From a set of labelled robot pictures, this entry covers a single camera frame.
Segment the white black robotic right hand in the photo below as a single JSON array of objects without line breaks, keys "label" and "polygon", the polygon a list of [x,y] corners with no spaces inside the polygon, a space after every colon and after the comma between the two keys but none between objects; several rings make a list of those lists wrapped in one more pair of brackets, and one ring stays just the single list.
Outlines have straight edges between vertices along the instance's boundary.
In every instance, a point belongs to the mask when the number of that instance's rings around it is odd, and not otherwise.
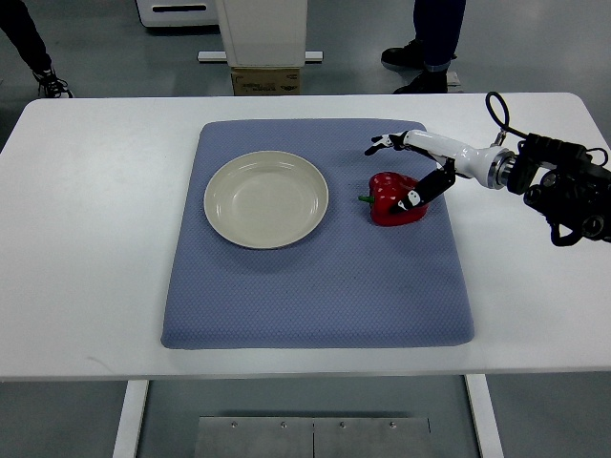
[{"label": "white black robotic right hand", "polygon": [[390,210],[404,213],[422,207],[452,187],[457,177],[473,178],[487,189],[500,189],[501,166],[514,154],[501,146],[476,149],[466,143],[421,130],[375,136],[367,156],[381,149],[409,150],[434,160],[439,167],[420,179],[414,188],[393,203]]}]

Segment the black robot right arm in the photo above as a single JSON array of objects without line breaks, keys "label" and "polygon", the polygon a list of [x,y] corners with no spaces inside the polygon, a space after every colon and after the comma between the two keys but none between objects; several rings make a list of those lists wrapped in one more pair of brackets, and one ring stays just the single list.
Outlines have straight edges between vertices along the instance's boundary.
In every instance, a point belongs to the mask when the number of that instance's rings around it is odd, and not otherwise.
[{"label": "black robot right arm", "polygon": [[555,246],[610,240],[610,171],[586,147],[528,134],[493,178],[545,217]]}]

